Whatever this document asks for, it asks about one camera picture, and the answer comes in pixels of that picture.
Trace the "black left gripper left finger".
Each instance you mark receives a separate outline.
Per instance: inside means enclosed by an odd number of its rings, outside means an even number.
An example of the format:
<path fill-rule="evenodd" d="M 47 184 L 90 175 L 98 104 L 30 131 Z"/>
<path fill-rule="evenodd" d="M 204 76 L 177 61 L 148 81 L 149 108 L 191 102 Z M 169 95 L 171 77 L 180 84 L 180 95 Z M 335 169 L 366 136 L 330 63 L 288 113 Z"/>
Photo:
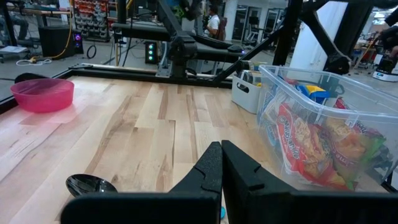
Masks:
<path fill-rule="evenodd" d="M 73 200 L 61 223 L 219 223 L 223 151 L 212 142 L 187 175 L 167 193 L 118 192 L 99 177 L 74 174 L 65 183 Z"/>

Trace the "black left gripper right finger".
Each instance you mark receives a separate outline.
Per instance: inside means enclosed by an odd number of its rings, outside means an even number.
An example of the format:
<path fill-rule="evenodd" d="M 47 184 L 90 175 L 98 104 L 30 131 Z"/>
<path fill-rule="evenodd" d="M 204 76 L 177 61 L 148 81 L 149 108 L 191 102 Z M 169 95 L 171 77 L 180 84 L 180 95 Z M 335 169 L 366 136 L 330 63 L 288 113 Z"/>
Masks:
<path fill-rule="evenodd" d="M 297 190 L 231 141 L 221 146 L 230 223 L 397 224 L 397 194 Z"/>

